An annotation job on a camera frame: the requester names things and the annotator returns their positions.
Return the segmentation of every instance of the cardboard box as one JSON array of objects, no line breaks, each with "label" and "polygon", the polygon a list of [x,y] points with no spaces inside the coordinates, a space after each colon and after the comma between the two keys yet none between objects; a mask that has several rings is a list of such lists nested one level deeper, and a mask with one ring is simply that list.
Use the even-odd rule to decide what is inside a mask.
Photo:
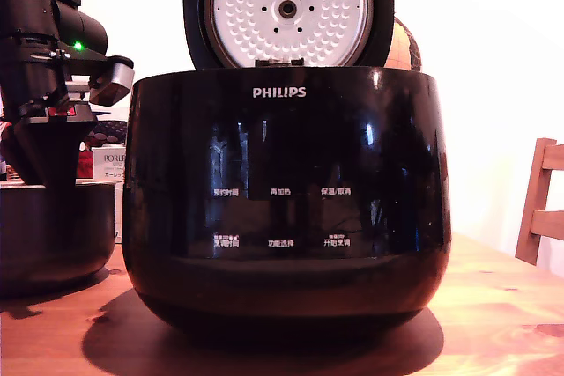
[{"label": "cardboard box", "polygon": [[115,242],[122,243],[122,199],[125,175],[125,147],[92,148],[93,176],[97,181],[117,181],[115,185]]}]

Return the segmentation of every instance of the glossy black surface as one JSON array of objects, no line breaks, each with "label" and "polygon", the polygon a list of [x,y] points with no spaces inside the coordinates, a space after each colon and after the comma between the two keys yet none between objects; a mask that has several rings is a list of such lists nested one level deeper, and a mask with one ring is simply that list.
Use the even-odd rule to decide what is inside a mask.
[{"label": "glossy black surface", "polygon": [[136,84],[123,252],[163,319],[416,313],[449,246],[432,78],[296,67]]},{"label": "glossy black surface", "polygon": [[0,298],[69,289],[104,267],[115,245],[113,184],[47,190],[0,185]]}]

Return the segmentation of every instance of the philips logo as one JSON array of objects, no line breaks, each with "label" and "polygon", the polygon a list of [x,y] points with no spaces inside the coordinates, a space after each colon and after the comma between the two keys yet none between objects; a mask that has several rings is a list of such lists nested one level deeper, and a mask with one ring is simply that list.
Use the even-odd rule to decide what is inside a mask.
[{"label": "philips logo", "polygon": [[307,95],[308,91],[306,87],[253,88],[253,98],[255,99],[284,99],[306,97]]}]

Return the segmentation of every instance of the inner lid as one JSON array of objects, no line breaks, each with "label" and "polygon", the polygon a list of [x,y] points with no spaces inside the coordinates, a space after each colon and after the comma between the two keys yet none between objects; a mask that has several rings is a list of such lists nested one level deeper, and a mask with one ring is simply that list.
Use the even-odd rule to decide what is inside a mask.
[{"label": "inner lid", "polygon": [[220,61],[306,66],[354,64],[367,44],[373,0],[206,0],[207,33]]}]

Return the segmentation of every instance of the wooden table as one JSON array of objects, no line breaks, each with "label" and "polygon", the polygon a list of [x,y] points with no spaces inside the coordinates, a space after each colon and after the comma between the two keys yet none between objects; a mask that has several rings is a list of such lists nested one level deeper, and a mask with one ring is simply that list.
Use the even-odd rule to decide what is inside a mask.
[{"label": "wooden table", "polygon": [[462,236],[414,320],[369,344],[307,354],[190,343],[141,303],[119,246],[96,282],[4,303],[2,375],[564,374],[564,279]]}]

